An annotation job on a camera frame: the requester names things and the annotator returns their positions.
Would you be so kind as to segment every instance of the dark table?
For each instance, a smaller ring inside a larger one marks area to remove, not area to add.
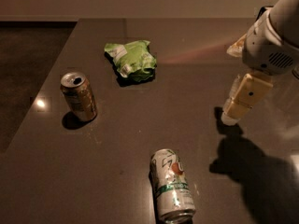
[[[182,159],[194,224],[298,221],[299,81],[292,73],[276,77],[233,128],[214,115],[236,75],[247,71],[226,50],[253,23],[79,20],[1,164],[1,222],[156,223],[149,171],[161,148]],[[156,77],[126,85],[104,45],[139,39],[150,41]],[[85,125],[74,121],[60,92],[62,75],[74,70],[91,81],[98,107]]]

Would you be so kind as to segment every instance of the aluminum can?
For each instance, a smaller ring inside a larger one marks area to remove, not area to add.
[[[65,74],[61,79],[61,91],[71,111],[80,121],[86,122],[96,117],[91,84],[83,73]]]
[[[164,223],[191,220],[195,206],[178,155],[171,149],[155,152],[150,161],[150,174],[158,218]]]

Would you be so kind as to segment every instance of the green chip bag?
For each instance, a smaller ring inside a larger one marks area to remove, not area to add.
[[[105,52],[113,58],[121,77],[140,82],[152,77],[156,68],[156,59],[149,53],[149,44],[145,40],[125,45],[107,43]]]

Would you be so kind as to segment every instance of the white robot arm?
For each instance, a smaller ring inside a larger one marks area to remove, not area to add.
[[[272,8],[262,8],[242,37],[238,46],[251,72],[233,83],[221,116],[226,125],[238,123],[271,90],[272,76],[299,64],[299,0],[279,0]]]

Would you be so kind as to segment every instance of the can lid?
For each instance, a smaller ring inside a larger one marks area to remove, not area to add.
[[[70,72],[61,79],[61,84],[67,88],[75,88],[84,83],[86,76],[81,72]]]

